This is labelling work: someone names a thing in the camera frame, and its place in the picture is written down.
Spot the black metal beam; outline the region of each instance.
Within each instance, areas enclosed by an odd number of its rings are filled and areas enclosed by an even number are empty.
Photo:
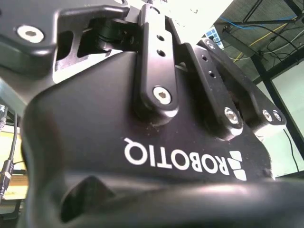
[[[265,77],[273,80],[285,71],[293,68],[304,60],[304,48],[300,48],[298,51],[294,52],[282,62],[278,63],[276,66],[267,71],[267,75]],[[262,81],[261,77],[258,77],[253,82],[257,85]]]
[[[13,174],[17,174],[17,175],[26,175],[27,171],[26,170],[14,170]]]
[[[304,179],[304,171],[290,173],[284,176],[280,176],[277,178],[297,178],[297,179]]]
[[[237,21],[232,22],[235,25],[270,25],[270,24],[290,24],[296,20],[261,20],[261,21]],[[215,22],[214,25],[229,25],[229,22]]]
[[[246,56],[253,56],[256,52],[244,44],[242,41],[228,33],[227,31],[223,31],[223,37],[225,37],[225,41],[229,43],[231,46],[234,46],[240,52],[243,52]]]
[[[262,3],[263,0],[257,0],[255,4],[252,6],[248,14],[244,17],[243,22],[246,22],[249,20],[249,18],[252,16],[252,14],[257,10],[259,5]]]
[[[299,130],[298,126],[296,125],[293,117],[291,116],[288,108],[286,107],[284,101],[282,100],[280,94],[278,93],[275,85],[272,82],[271,77],[268,76],[268,72],[266,71],[264,65],[262,64],[260,57],[257,55],[253,55],[251,57],[253,64],[255,65],[258,73],[260,74],[262,81],[265,84],[266,89],[268,90],[272,100],[274,101],[275,105],[281,110],[287,120],[287,129],[297,146],[300,155],[304,159],[304,138],[302,136],[301,131]]]
[[[300,16],[302,14],[302,10],[295,4],[292,0],[284,0],[289,8],[296,14],[296,16]]]

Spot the yellow cable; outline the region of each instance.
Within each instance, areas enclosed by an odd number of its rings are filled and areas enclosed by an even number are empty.
[[[281,27],[284,27],[285,25],[287,25],[287,23],[286,23],[286,24],[283,24],[283,25],[281,25],[281,26],[279,26],[279,27],[277,27],[277,28],[274,29],[273,31],[275,32],[275,31],[277,31],[278,29],[280,29]],[[254,45],[255,43],[259,42],[260,40],[262,40],[262,39],[268,37],[270,34],[272,34],[272,32],[269,32],[269,33],[267,33],[266,35],[264,35],[263,37],[257,39],[256,41],[254,41],[253,43],[251,43],[251,44],[249,45],[249,47],[252,46],[252,45]],[[238,58],[239,58],[242,54],[243,54],[243,52],[241,52],[233,62],[235,63],[236,61],[238,61]]]

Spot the ceiling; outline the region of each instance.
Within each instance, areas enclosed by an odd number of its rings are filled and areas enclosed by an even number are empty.
[[[248,14],[251,7],[255,4],[257,0],[234,0],[231,5],[225,10],[225,12],[222,14],[222,18],[228,19],[230,21],[242,21],[244,17]],[[300,9],[303,9],[304,3],[303,0],[294,0],[294,3],[297,4],[297,6]],[[248,21],[261,21],[261,20],[278,20],[283,18],[290,18],[292,16],[295,16],[295,13],[287,6],[287,4],[283,0],[263,0],[260,6],[257,8],[257,10],[253,13],[253,15],[250,17]],[[222,19],[218,19],[217,22],[224,22]],[[276,29],[277,27],[281,26],[282,24],[272,24],[272,25],[263,25],[271,30]],[[222,32],[224,26],[219,25],[216,26],[216,29],[219,33]],[[231,26],[232,31],[236,30],[237,28],[235,26]],[[304,24],[302,22],[297,22],[296,24],[289,24],[285,28],[292,29],[288,30],[282,35],[288,39],[292,40],[299,32],[301,32],[304,29]],[[253,28],[251,30],[248,29],[238,29],[235,32],[233,32],[233,36],[241,40],[246,45],[250,45],[255,40],[263,37],[269,33],[269,31],[263,29],[263,28]],[[297,40],[293,42],[293,44],[296,47],[301,46],[304,44],[304,32],[301,34],[303,36],[299,36]],[[255,43],[251,46],[253,50],[256,52],[258,51],[268,51],[267,45],[270,42],[271,37],[274,37],[275,34],[271,34],[267,36],[266,38],[262,39],[261,41]],[[225,40],[223,41],[223,44],[225,47],[224,52],[232,58],[236,58],[240,51],[234,48],[233,46],[230,46],[229,43],[227,43]],[[279,48],[283,45],[287,44],[285,40],[283,40],[281,37],[277,37],[271,44],[269,44],[269,49],[274,50],[276,48]],[[291,45],[288,45],[287,47],[277,51],[276,53],[291,53],[294,50],[294,48]],[[287,57],[288,55],[279,54],[280,57]],[[275,59],[270,54],[265,54],[264,58],[262,59],[262,63],[266,67],[266,69],[270,69],[273,67],[273,65],[278,64],[280,62],[279,59]],[[235,62],[242,71],[251,79],[254,80],[258,77],[257,70],[255,69],[252,61],[250,59],[246,60],[239,60]]]

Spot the cable connector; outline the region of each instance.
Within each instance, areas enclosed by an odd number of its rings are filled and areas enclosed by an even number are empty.
[[[9,187],[10,179],[14,171],[14,163],[12,160],[6,160],[3,164],[0,174],[0,201]]]
[[[277,36],[270,38],[271,42],[274,42],[276,40]]]
[[[3,117],[3,118],[0,119],[0,132],[4,128],[5,124],[6,124],[6,118]]]
[[[4,112],[5,111],[5,106],[0,104],[0,112]]]

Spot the black metal bracket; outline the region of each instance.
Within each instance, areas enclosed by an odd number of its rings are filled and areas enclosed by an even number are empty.
[[[247,125],[257,135],[265,135],[269,130],[282,130],[286,125],[283,113],[233,64],[231,59],[209,39],[203,39],[199,44],[213,57],[227,89],[239,103]]]
[[[69,30],[70,23],[79,23],[78,30],[73,32],[74,36],[80,37],[88,22],[84,18],[123,19],[130,10],[126,1],[120,4],[112,0],[104,0],[102,5],[97,0],[53,0],[47,6],[44,1],[28,1],[27,7],[34,13],[25,13],[24,5],[19,4],[18,0],[6,1],[1,5],[1,12],[6,13],[1,14],[0,52],[6,54],[0,57],[0,63],[16,72],[36,77],[43,77],[52,71],[57,35]],[[17,30],[22,25],[37,28],[43,39],[32,43],[21,38]]]
[[[178,111],[172,35],[165,29],[165,16],[154,5],[143,6],[138,23],[142,46],[137,58],[135,111],[153,125],[164,125]]]
[[[198,97],[206,113],[206,124],[219,138],[231,140],[243,131],[243,122],[208,51],[197,45],[181,43],[173,21],[169,24],[175,43],[175,63],[184,62],[199,77]]]

